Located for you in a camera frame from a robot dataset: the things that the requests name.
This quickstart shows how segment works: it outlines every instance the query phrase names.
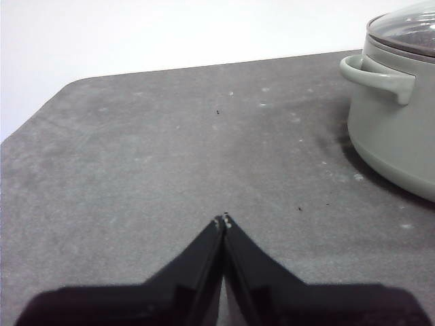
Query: black object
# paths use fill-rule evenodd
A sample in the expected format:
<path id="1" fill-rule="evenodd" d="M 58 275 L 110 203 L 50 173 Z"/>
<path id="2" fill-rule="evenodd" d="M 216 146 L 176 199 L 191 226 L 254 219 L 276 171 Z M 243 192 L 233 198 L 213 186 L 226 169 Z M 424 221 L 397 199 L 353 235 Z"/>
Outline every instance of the black object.
<path id="1" fill-rule="evenodd" d="M 240 314 L 237 324 L 431 325 L 402 289 L 305 284 L 227 214 L 146 283 L 45 292 L 33 298 L 16 325 L 215 325 L 223 274 L 228 299 L 235 297 L 230 310 Z"/>

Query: pot lid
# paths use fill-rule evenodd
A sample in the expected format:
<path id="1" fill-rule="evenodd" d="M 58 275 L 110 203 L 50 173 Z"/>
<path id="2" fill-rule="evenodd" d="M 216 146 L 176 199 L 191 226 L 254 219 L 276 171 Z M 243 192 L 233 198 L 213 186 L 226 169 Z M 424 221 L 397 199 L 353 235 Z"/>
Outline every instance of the pot lid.
<path id="1" fill-rule="evenodd" d="M 387 46 L 435 57 L 435 0 L 375 18 L 367 32 Z"/>

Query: white wall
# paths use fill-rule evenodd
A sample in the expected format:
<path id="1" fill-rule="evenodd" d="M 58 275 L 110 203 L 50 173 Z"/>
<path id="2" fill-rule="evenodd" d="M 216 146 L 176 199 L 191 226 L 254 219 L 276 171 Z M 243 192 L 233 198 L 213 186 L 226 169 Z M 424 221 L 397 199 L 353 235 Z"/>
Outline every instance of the white wall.
<path id="1" fill-rule="evenodd" d="M 361 48 L 415 0 L 2 0 L 1 140 L 84 77 Z"/>

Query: stone countertop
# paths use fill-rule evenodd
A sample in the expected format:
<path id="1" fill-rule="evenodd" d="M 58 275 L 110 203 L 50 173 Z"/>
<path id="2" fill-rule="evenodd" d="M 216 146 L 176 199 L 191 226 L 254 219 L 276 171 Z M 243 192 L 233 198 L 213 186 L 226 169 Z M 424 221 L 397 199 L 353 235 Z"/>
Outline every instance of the stone countertop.
<path id="1" fill-rule="evenodd" d="M 435 320 L 435 204 L 352 147 L 352 53 L 65 86 L 1 146 L 2 325 L 40 291 L 143 282 L 224 211 L 302 280 L 403 287 Z"/>

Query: gray pot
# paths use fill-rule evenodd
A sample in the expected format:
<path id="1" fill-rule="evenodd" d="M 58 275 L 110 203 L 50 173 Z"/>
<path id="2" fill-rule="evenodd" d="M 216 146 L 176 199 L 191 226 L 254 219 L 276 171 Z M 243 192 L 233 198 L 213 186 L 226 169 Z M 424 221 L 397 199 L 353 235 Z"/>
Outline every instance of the gray pot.
<path id="1" fill-rule="evenodd" d="M 435 201 L 435 1 L 370 21 L 362 54 L 340 70 L 356 84 L 347 126 L 357 152 Z"/>

